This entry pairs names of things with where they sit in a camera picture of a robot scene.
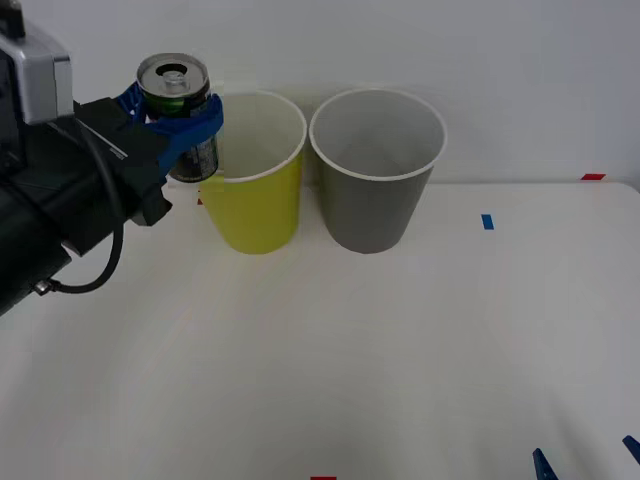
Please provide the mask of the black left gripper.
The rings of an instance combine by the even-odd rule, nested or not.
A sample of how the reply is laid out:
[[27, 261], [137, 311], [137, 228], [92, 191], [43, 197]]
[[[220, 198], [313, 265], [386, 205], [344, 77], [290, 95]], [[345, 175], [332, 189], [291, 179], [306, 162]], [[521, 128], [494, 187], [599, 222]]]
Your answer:
[[135, 124], [146, 120], [137, 83], [117, 102], [77, 103], [72, 117], [24, 127], [26, 168], [19, 187], [74, 253], [82, 256], [109, 236], [112, 209], [80, 134], [85, 127], [111, 169], [125, 218], [152, 226], [170, 209], [161, 187], [171, 171], [175, 178], [209, 178], [218, 170], [215, 137], [223, 126], [222, 101], [212, 94], [202, 107], [194, 117]]

